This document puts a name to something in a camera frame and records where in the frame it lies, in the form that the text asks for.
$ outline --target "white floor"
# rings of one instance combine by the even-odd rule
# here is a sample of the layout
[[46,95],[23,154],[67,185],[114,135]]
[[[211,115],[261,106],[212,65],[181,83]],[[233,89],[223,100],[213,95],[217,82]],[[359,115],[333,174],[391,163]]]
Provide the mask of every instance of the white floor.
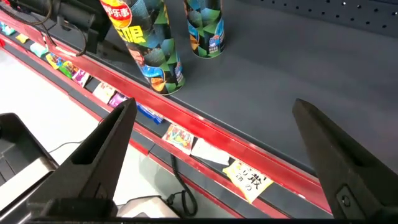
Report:
[[[0,114],[17,114],[46,150],[64,142],[81,141],[97,126],[97,120],[68,96],[1,50],[0,68]],[[67,144],[53,152],[52,157],[61,164],[77,146]],[[129,146],[114,195],[116,205],[146,195],[167,198],[181,190],[171,174]],[[199,204],[197,217],[231,217],[207,198],[197,192],[195,195]]]

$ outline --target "red shelf edge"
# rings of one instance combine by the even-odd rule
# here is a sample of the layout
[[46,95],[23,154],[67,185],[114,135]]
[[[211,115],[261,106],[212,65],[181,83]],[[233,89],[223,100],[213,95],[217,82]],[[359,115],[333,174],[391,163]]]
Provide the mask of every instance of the red shelf edge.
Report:
[[[16,48],[17,50],[23,50],[23,52],[25,54],[27,54],[30,57],[35,57],[33,55],[29,55],[28,52],[21,47],[20,45],[15,44],[13,41],[9,40],[8,38],[6,39],[6,43],[10,44],[11,46],[13,46],[14,48]],[[69,96],[69,94],[63,90],[62,88],[60,88],[57,84],[55,84],[54,82],[52,82],[51,80],[49,80],[47,77],[43,76],[41,73],[39,73],[38,71],[36,71],[35,69],[33,69],[30,65],[26,64],[24,61],[22,61],[21,59],[15,57],[12,53],[8,52],[6,49],[4,49],[4,51],[9,54],[11,57],[13,57],[14,59],[16,59],[18,62],[20,62],[21,64],[23,64],[24,66],[26,66],[27,68],[29,68],[30,70],[32,70],[34,73],[36,73],[39,77],[43,78],[45,81],[47,81],[48,83],[50,83],[52,86],[54,86],[56,89],[58,89],[59,91],[61,91],[62,93],[64,93],[65,95]],[[75,104],[77,104],[81,109],[85,110],[88,114],[90,114],[94,119],[96,119],[97,121],[101,121],[102,118],[97,115],[96,113],[94,113],[92,110],[90,110],[89,108],[87,108],[85,105],[81,104],[79,101],[77,101],[76,99],[74,99],[73,97],[69,96],[69,99],[74,102]],[[145,128],[140,126],[139,124],[135,124],[134,127],[137,126],[138,130],[144,130]],[[166,163],[162,162],[161,160],[159,160],[157,157],[155,157],[152,154],[149,154],[149,151],[146,150],[145,148],[143,148],[139,143],[135,142],[134,140],[130,139],[130,145],[133,146],[135,149],[137,149],[138,151],[140,151],[141,153],[143,153],[146,156],[149,156],[152,160],[156,161],[156,163],[158,163],[160,166],[162,166],[164,169],[167,169],[168,171],[171,171],[171,167],[168,166]],[[192,188],[194,188],[196,191],[198,191],[199,193],[201,193],[202,195],[204,195],[205,197],[207,197],[208,199],[210,199],[212,202],[214,202],[215,204],[217,204],[218,206],[220,206],[221,208],[225,209],[227,212],[229,212],[230,214],[234,215],[237,218],[243,218],[240,214],[236,213],[234,210],[232,210],[231,208],[229,208],[227,205],[225,205],[223,202],[220,202],[217,198],[215,198],[214,196],[212,196],[211,194],[209,194],[206,190],[204,190],[203,188],[199,187],[197,184],[195,184],[194,182],[192,182],[191,180],[189,180],[188,178],[186,178],[185,176],[182,176],[182,179],[184,180],[184,182],[186,182],[189,186],[191,186]],[[287,218],[287,217],[279,217],[279,215],[275,216],[274,218]]]
[[[3,12],[0,12],[0,18],[6,23],[7,21],[11,21],[15,26],[17,25],[16,23],[18,23]],[[20,23],[19,26],[23,27],[24,30],[35,30],[34,28],[22,23]],[[25,34],[26,33],[36,35],[35,32],[25,32]],[[37,35],[40,37],[34,37],[34,39],[42,38],[40,32],[38,32]],[[67,49],[71,52],[76,52],[76,50],[64,43],[61,43],[58,40],[55,41],[61,48]],[[282,161],[278,157],[269,154],[260,147],[255,146],[227,130],[224,130],[211,121],[192,113],[186,108],[170,101],[166,97],[157,95],[148,88],[128,79],[86,55],[77,59],[56,50],[51,44],[49,44],[49,50],[58,56],[70,60],[76,66],[84,69],[96,78],[114,86],[126,96],[134,97],[143,105],[152,108],[158,113],[164,115],[166,118],[181,125],[195,136],[203,138],[211,145],[225,150],[231,156],[270,177],[279,185],[320,207],[326,212],[331,213],[318,179],[314,178],[310,174],[288,164],[285,161]]]
[[[24,54],[27,54],[29,57],[36,57],[32,52],[26,51],[23,47],[21,47],[20,45],[16,44],[15,42],[9,40],[8,38],[5,38],[6,42],[11,45],[12,47],[16,48],[17,50],[20,50],[21,52],[23,52]],[[80,92],[81,94],[84,94],[89,100],[94,101],[97,104],[100,104],[100,106],[102,106],[104,109],[106,109],[107,111],[111,111],[113,108],[110,107],[109,105],[104,104],[102,101],[100,101],[99,99],[97,99],[95,96],[93,96],[92,93],[90,93],[88,90],[82,88],[80,85],[78,85],[77,83],[73,82],[72,80],[70,80],[69,78],[67,78],[64,74],[62,74],[61,72],[59,72],[58,70],[54,70],[51,65],[49,65],[48,63],[42,61],[41,59],[39,59],[38,61],[36,61],[37,63],[39,63],[41,66],[45,67],[47,70],[51,71],[54,75],[56,75],[57,77],[61,78],[65,83],[71,85],[72,84],[72,88],[74,88],[76,91]],[[61,89],[59,86],[57,86],[56,84],[54,84],[51,80],[48,80],[45,76],[41,75],[40,76],[44,79],[46,79],[48,82],[50,82],[53,86],[55,86],[57,89],[59,89],[60,91],[62,91],[64,94],[68,95],[69,94]],[[77,101],[76,99],[74,99],[73,97],[69,96],[69,99],[72,100],[74,103],[76,103],[77,105],[79,105],[82,109],[84,109],[87,113],[89,113],[90,115],[92,115],[92,117],[94,117],[95,119],[97,119],[98,121],[100,121],[102,118],[97,115],[96,113],[94,113],[92,110],[90,110],[89,108],[85,107],[84,105],[82,105],[79,101]],[[158,137],[157,135],[155,135],[154,133],[152,133],[151,131],[149,131],[148,129],[144,128],[143,126],[139,125],[139,124],[134,124],[134,129],[140,133],[141,135],[147,137],[148,139],[150,139],[151,141],[153,141],[154,143],[156,143],[157,145],[159,145],[160,147],[164,148],[165,150],[167,150],[169,153],[177,156],[179,159],[183,160],[184,162],[186,162],[187,164],[189,164],[190,166],[194,167],[196,170],[199,170],[201,173],[205,174],[207,177],[213,179],[214,181],[216,181],[217,183],[219,183],[221,186],[223,186],[224,188],[228,189],[229,191],[231,191],[232,193],[236,194],[238,197],[241,197],[243,200],[244,199],[244,195],[242,193],[242,191],[240,191],[235,185],[232,184],[232,182],[230,182],[228,179],[225,179],[224,177],[220,176],[218,173],[216,173],[215,171],[212,171],[211,169],[207,168],[205,165],[203,165],[201,162],[196,161],[195,159],[191,158],[190,156],[184,154],[181,150],[177,149],[176,147],[174,147],[173,145],[165,142],[163,139],[161,139],[160,137]],[[137,150],[141,151],[143,154],[145,154],[146,156],[149,154],[148,150],[146,150],[145,148],[143,148],[140,144],[134,142],[132,139],[130,140],[130,143],[133,147],[135,147]],[[272,218],[288,218],[288,216],[284,215],[283,213],[281,213],[280,211],[278,211],[277,209],[273,208],[272,206],[266,204],[265,202],[263,202],[262,200],[256,199],[255,201],[253,201],[252,203],[256,208],[258,208],[259,210],[261,210],[262,212],[268,214],[270,217]]]

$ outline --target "black cable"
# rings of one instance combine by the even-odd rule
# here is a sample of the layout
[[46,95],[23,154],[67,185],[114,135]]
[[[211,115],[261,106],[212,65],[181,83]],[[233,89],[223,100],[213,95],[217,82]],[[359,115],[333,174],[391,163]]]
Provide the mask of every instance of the black cable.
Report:
[[12,17],[16,21],[19,21],[19,22],[21,22],[23,24],[27,24],[27,25],[30,25],[30,26],[36,26],[36,25],[43,24],[45,21],[47,21],[51,17],[52,8],[53,8],[52,0],[48,0],[47,2],[49,4],[49,12],[47,13],[47,15],[44,17],[44,19],[42,21],[39,20],[37,22],[29,22],[29,21],[26,21],[26,20],[21,19],[19,17],[16,17],[13,13],[9,12],[7,9],[3,8],[1,5],[0,5],[0,10],[2,10],[4,13],[6,13],[8,16]]
[[[37,21],[39,21],[39,18],[37,18],[35,15],[33,15],[33,14],[30,14],[33,18],[35,18]],[[87,51],[87,39],[86,39],[86,36],[85,36],[85,34],[83,33],[83,31],[81,30],[81,29],[79,29],[77,26],[75,26],[75,25],[73,25],[73,24],[70,24],[70,25],[72,25],[76,30],[78,30],[79,32],[80,32],[80,34],[81,34],[81,36],[83,37],[83,49],[79,52],[79,53],[77,53],[75,56],[76,57],[79,57],[79,56],[82,56],[83,54],[85,54],[86,53],[86,51]],[[43,24],[41,24],[41,26],[42,26],[42,28],[43,28],[43,30],[44,30],[44,32],[45,32],[45,35],[47,36],[47,38],[51,41],[51,43],[54,45],[54,46],[56,46],[56,47],[58,47],[58,45],[55,43],[55,41],[53,40],[53,38],[51,37],[51,35],[49,34],[49,30],[43,25]]]
[[[101,122],[102,122],[103,120],[104,120],[104,118],[102,118],[101,121],[98,122],[97,127],[101,124]],[[83,140],[78,141],[78,142],[65,142],[65,143],[62,143],[61,145],[59,145],[59,146],[56,147],[55,149],[49,151],[49,154],[51,154],[52,152],[57,151],[58,149],[60,149],[60,148],[61,148],[62,146],[64,146],[64,145],[67,145],[67,144],[80,144],[80,143],[82,143],[84,140],[86,140],[86,139],[83,139]]]
[[[181,186],[184,188],[183,191],[174,193],[174,194],[172,194],[169,197],[169,199],[171,201],[171,204],[172,204],[172,200],[174,199],[174,196],[176,194],[181,194],[182,207],[184,209],[185,216],[186,217],[194,217],[198,213],[198,202],[196,201],[196,199],[193,196],[191,190],[184,183],[184,181],[182,180],[180,174],[178,173],[177,158],[174,155],[171,155],[171,160],[172,160],[172,169],[173,169],[174,176],[175,176],[175,178],[177,178],[177,180],[180,182]],[[187,193],[188,196],[191,199],[191,202],[192,202],[192,205],[193,205],[193,212],[190,212],[188,207],[187,207],[187,199],[186,199],[185,193]]]
[[84,139],[81,140],[81,141],[78,141],[78,142],[65,142],[65,143],[62,143],[61,145],[59,145],[59,146],[56,147],[55,149],[49,151],[49,153],[51,154],[52,152],[57,151],[58,149],[60,149],[60,148],[61,148],[62,146],[64,146],[64,145],[67,145],[67,144],[80,144],[80,143],[82,143],[83,141],[84,141]]

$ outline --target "perforated pegboard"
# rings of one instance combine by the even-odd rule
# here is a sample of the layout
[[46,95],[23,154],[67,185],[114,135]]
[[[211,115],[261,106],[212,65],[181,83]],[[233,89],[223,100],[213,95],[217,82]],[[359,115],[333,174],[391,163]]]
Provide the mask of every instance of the perforated pegboard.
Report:
[[368,30],[382,35],[398,37],[398,0],[240,1]]

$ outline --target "potato chip canister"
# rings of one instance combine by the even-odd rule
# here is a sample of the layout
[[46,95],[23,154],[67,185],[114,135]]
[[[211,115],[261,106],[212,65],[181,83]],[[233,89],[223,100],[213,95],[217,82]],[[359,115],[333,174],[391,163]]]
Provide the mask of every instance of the potato chip canister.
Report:
[[213,58],[224,50],[222,0],[183,0],[193,52]]
[[183,86],[163,0],[100,0],[152,90],[169,95]]

